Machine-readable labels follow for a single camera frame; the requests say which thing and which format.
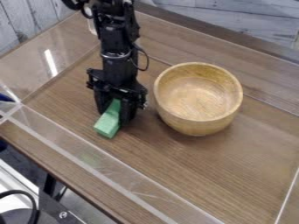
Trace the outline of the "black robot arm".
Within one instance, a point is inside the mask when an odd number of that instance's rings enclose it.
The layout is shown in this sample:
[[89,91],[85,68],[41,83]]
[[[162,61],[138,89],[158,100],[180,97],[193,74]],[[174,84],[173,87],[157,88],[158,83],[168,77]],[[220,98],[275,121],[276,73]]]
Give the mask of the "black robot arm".
[[126,125],[136,111],[145,108],[146,88],[137,81],[137,72],[149,67],[149,57],[137,45],[140,26],[134,0],[61,0],[94,25],[100,41],[102,68],[86,70],[86,87],[93,90],[97,112],[104,114],[118,100],[118,124]]

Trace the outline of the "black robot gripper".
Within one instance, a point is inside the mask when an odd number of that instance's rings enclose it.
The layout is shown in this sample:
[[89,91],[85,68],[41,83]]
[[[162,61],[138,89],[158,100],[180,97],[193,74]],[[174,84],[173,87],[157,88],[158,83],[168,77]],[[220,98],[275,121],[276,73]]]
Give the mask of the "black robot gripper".
[[120,125],[126,126],[136,117],[136,110],[145,107],[145,87],[136,76],[137,52],[102,53],[102,68],[86,70],[86,87],[94,92],[97,112],[102,114],[113,99],[120,100]]

